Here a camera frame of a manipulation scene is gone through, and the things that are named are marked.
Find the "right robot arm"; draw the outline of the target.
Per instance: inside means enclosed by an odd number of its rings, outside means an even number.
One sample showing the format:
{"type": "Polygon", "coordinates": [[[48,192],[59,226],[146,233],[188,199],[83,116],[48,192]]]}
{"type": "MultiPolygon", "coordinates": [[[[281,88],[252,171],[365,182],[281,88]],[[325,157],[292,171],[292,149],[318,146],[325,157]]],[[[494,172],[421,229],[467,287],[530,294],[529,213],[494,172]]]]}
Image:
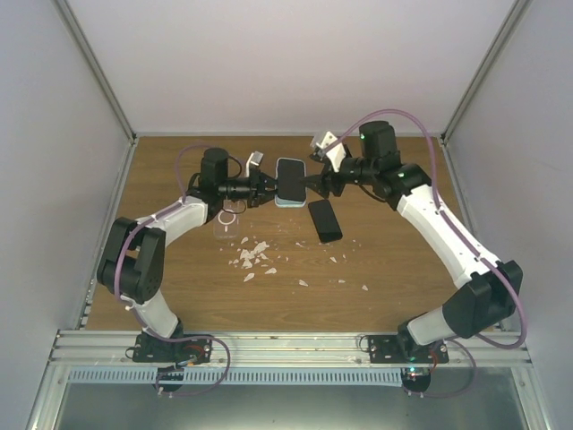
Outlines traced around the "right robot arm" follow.
{"type": "Polygon", "coordinates": [[[415,363],[429,345],[450,338],[480,337],[483,330],[516,314],[520,334],[510,348],[526,339],[526,317],[518,298],[523,271],[514,261],[503,262],[482,245],[440,197],[437,177],[400,157],[395,130],[387,121],[357,127],[362,154],[331,132],[312,139],[311,158],[323,166],[308,176],[305,186],[323,198],[339,196],[346,185],[360,186],[408,221],[437,254],[456,287],[442,306],[398,327],[397,353],[415,363]]]}

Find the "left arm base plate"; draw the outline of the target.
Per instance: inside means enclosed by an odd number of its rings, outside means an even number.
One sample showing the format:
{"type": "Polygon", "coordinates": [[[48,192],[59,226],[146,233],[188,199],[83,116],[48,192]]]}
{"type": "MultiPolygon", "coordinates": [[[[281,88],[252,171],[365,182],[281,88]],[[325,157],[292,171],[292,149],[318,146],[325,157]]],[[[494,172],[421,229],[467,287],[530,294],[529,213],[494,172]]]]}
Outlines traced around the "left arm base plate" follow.
{"type": "Polygon", "coordinates": [[[134,346],[125,351],[125,356],[136,363],[202,364],[210,361],[211,346],[211,340],[166,342],[143,332],[136,337],[134,346]]]}

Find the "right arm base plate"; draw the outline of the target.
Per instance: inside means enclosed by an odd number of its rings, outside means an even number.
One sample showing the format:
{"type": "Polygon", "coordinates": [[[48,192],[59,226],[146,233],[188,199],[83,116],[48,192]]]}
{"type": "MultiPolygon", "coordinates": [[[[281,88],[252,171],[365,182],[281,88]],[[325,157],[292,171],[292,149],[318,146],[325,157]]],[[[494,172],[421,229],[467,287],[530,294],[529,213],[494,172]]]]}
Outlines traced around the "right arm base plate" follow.
{"type": "Polygon", "coordinates": [[[396,334],[370,334],[365,336],[365,344],[360,345],[369,354],[372,364],[431,365],[449,362],[448,348],[443,341],[416,347],[408,355],[398,343],[396,334]]]}

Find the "black phone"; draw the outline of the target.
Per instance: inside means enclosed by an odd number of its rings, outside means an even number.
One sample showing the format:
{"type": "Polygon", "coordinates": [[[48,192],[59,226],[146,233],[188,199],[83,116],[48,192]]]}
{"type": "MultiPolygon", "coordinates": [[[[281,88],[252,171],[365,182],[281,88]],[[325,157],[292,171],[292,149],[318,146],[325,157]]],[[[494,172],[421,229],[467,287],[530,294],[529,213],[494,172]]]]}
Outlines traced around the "black phone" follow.
{"type": "Polygon", "coordinates": [[[342,230],[329,200],[318,200],[308,204],[313,225],[321,243],[341,240],[342,230]]]}

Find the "light blue cased phone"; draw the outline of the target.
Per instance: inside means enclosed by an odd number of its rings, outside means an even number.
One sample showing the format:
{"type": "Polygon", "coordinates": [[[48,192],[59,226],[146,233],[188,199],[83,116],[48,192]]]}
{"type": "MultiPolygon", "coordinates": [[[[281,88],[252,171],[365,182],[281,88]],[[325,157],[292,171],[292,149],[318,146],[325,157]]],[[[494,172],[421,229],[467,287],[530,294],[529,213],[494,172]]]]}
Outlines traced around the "light blue cased phone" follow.
{"type": "Polygon", "coordinates": [[[282,209],[302,208],[306,203],[306,189],[302,182],[306,175],[305,163],[301,159],[279,158],[276,174],[276,206],[282,209]]]}

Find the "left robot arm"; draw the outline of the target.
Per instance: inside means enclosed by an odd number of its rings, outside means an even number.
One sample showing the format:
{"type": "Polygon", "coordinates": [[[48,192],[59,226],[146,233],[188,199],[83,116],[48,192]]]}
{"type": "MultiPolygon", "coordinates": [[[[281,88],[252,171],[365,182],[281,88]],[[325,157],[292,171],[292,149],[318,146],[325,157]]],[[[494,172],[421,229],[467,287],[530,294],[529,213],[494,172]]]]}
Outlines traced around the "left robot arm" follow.
{"type": "Polygon", "coordinates": [[[261,171],[263,154],[253,152],[239,172],[229,173],[230,154],[205,145],[200,171],[166,208],[138,219],[118,218],[108,233],[97,281],[134,314],[142,331],[154,337],[153,350],[173,362],[184,353],[180,320],[161,292],[166,249],[193,229],[214,220],[225,202],[247,209],[274,199],[277,180],[261,171]]]}

